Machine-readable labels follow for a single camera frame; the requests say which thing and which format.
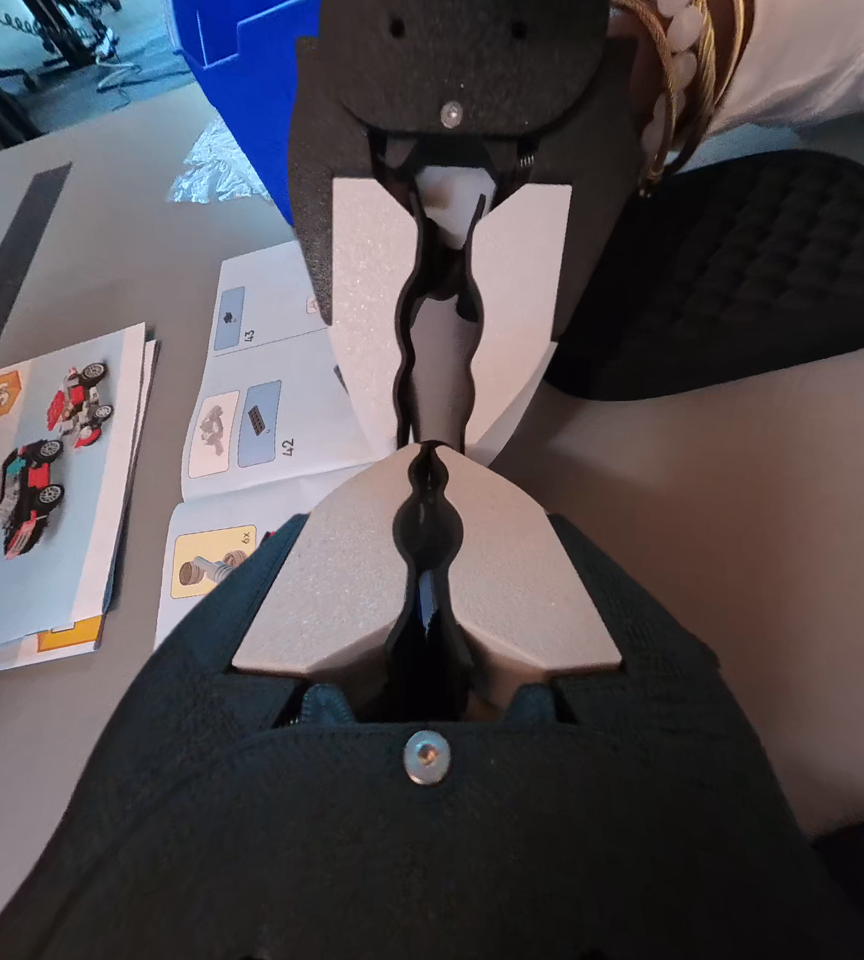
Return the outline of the black tape strip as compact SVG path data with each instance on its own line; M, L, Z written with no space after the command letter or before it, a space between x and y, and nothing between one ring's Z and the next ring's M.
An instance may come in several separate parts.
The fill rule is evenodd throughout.
M0 242L0 339L72 164L36 173Z

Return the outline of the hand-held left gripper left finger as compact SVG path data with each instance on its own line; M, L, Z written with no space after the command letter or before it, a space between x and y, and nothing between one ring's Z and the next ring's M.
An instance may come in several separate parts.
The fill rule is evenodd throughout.
M393 522L413 492L405 447L310 512L234 656L246 673L338 686L359 710L388 678L383 647L406 606L409 570Z

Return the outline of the clear plastic bag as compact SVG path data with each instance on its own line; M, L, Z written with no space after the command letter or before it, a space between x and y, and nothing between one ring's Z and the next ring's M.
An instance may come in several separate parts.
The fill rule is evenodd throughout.
M166 196L174 204L208 205L270 194L222 118L198 136Z

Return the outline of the open lego instruction booklet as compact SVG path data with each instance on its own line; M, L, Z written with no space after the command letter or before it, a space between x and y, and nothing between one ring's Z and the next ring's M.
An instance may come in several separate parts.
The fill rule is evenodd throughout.
M296 242L222 263L153 640L374 460Z

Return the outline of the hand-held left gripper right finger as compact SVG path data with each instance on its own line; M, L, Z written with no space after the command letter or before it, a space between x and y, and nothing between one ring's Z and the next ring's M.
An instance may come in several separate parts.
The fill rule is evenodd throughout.
M502 710L522 686L618 669L622 655L544 508L457 451L435 453L462 523L448 583L475 695Z

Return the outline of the closed lego instruction booklet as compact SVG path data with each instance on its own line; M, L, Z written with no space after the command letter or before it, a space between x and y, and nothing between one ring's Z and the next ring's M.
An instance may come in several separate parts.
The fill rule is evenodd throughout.
M0 671L100 644L156 349L140 322L0 368Z

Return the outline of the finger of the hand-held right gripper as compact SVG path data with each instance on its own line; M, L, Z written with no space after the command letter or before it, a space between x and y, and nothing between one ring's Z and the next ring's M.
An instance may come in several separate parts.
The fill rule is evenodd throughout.
M333 179L330 343L373 449L408 441L397 399L406 359L401 302L419 258L420 210L376 179Z
M466 447L503 447L556 350L553 323L572 187L524 185L478 222L471 278L482 331Z

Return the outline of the large blue plastic bin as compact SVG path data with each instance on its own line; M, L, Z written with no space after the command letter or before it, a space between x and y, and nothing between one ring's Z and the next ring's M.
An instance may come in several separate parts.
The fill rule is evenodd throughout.
M288 225L296 41L318 35L319 1L174 1L178 48Z

